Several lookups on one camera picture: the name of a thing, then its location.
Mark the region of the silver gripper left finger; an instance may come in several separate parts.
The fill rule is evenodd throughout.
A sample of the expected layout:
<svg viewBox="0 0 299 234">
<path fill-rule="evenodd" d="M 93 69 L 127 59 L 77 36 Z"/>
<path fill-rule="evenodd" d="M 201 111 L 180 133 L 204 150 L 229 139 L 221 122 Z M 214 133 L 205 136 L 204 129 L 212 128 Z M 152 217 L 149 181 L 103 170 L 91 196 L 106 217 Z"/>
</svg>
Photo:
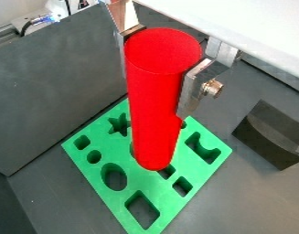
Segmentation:
<svg viewBox="0 0 299 234">
<path fill-rule="evenodd" d="M 122 75 L 126 76 L 125 42 L 135 33 L 145 30 L 146 27 L 139 23 L 133 0 L 110 0 L 107 11 L 117 28 L 117 39 L 122 59 Z"/>
</svg>

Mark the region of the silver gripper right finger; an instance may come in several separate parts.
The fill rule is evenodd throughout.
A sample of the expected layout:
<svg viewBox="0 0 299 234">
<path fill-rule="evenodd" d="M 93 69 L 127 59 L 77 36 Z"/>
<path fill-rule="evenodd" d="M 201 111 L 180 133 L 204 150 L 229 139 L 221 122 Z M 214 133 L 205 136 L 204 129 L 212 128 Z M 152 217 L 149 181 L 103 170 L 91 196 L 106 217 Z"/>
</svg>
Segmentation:
<svg viewBox="0 0 299 234">
<path fill-rule="evenodd" d="M 189 69 L 182 82 L 178 99 L 178 117 L 182 120 L 193 114 L 206 96 L 217 98 L 221 95 L 224 84 L 218 77 L 234 66 L 240 57 L 238 48 L 214 37 L 209 38 L 206 55 Z"/>
</svg>

